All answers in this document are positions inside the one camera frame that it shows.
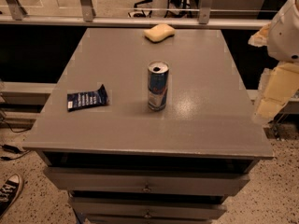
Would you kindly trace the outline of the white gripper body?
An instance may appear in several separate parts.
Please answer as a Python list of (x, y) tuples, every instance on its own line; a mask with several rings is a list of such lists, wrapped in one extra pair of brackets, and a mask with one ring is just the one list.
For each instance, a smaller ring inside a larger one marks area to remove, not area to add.
[(287, 0), (271, 20), (267, 51), (278, 61), (299, 62), (298, 0)]

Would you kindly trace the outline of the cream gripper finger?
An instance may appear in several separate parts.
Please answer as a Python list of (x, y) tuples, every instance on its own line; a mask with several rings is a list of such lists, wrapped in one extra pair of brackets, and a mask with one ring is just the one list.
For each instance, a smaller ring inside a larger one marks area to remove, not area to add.
[(263, 47), (268, 45), (270, 24), (263, 26), (258, 32), (252, 35), (249, 39), (249, 44), (254, 47)]
[(254, 102), (253, 121), (266, 124), (299, 90), (299, 63), (279, 62), (274, 69), (265, 68)]

